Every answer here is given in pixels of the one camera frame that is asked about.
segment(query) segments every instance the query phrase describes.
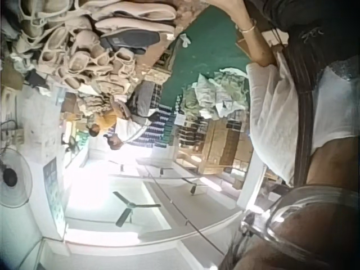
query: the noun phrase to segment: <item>fan guard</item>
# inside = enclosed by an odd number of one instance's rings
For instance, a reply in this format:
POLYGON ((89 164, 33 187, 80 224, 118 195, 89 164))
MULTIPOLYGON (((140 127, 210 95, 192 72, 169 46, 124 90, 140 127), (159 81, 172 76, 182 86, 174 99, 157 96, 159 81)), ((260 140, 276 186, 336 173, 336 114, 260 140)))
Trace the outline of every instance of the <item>fan guard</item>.
POLYGON ((32 174, 26 160, 10 148, 0 154, 0 203, 8 208, 19 208, 29 200, 33 189, 32 174))

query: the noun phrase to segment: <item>fluorescent light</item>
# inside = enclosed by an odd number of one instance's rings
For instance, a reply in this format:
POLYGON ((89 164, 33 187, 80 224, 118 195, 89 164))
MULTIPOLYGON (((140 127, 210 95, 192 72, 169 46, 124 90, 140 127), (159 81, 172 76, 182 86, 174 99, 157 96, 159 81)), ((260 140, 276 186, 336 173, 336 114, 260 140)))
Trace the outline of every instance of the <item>fluorescent light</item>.
POLYGON ((68 229, 65 241, 94 246, 133 246, 140 243, 136 232, 96 232, 68 229))
POLYGON ((202 161, 202 159, 199 158, 198 156, 191 156, 191 159, 192 159, 193 161, 196 161, 196 162, 201 162, 201 161, 202 161))
POLYGON ((215 184, 214 182, 208 180, 205 177, 201 177, 200 181, 202 181, 202 183, 204 183, 204 184, 208 185, 209 187, 211 187, 213 190, 216 190, 218 192, 220 192, 222 190, 222 188, 218 184, 215 184))

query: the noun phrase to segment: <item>yellow shirt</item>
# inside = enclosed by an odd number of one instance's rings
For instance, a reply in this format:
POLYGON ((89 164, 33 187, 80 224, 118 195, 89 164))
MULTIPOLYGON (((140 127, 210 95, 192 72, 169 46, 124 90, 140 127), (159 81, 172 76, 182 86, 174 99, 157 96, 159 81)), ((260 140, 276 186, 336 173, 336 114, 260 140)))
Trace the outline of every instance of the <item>yellow shirt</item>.
POLYGON ((95 123, 99 125, 100 130, 106 131, 116 124, 117 115, 114 110, 107 111, 103 116, 96 116, 95 123))

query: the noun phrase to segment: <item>wall fan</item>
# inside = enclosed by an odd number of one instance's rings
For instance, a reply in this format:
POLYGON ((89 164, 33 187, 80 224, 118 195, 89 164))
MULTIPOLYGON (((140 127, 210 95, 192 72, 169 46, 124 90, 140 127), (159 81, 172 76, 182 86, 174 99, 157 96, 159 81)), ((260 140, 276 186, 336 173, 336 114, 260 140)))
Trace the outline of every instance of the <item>wall fan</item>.
POLYGON ((159 207, 161 207, 161 204, 134 204, 133 202, 128 201, 124 196, 122 196, 117 191, 114 191, 113 194, 116 197, 118 197, 119 199, 121 199, 121 201, 123 203, 126 204, 126 209, 123 211, 120 218, 115 223, 116 226, 118 226, 120 228, 124 225, 125 221, 128 219, 129 216, 130 216, 130 223, 132 223, 131 216, 132 216, 135 208, 159 208, 159 207))
POLYGON ((33 188, 32 174, 26 160, 10 148, 0 153, 0 203, 19 208, 29 201, 33 188))

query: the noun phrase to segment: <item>ceiling fan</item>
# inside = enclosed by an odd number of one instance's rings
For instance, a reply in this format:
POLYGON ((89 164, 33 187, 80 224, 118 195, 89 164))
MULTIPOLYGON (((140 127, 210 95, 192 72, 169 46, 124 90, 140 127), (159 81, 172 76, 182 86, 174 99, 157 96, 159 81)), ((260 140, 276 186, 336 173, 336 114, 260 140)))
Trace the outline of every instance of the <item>ceiling fan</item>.
POLYGON ((185 182, 187 182, 187 183, 189 183, 189 184, 192 185, 192 187, 191 187, 191 189, 190 189, 191 195, 194 195, 194 194, 195 194, 195 191, 196 191, 196 188, 197 188, 197 187, 204 187, 204 186, 207 187, 206 184, 197 184, 197 183, 194 183, 194 182, 189 181, 189 180, 186 179, 186 178, 181 178, 181 180, 184 180, 185 182))
POLYGON ((121 201, 123 203, 126 204, 126 209, 123 211, 120 218, 115 223, 116 226, 118 226, 120 228, 124 225, 125 221, 128 219, 129 216, 130 216, 130 223, 132 223, 131 216, 132 216, 135 208, 160 208, 161 207, 161 204, 134 204, 133 202, 128 201, 124 196, 122 196, 117 191, 114 191, 113 194, 116 197, 118 197, 119 199, 121 199, 121 201))

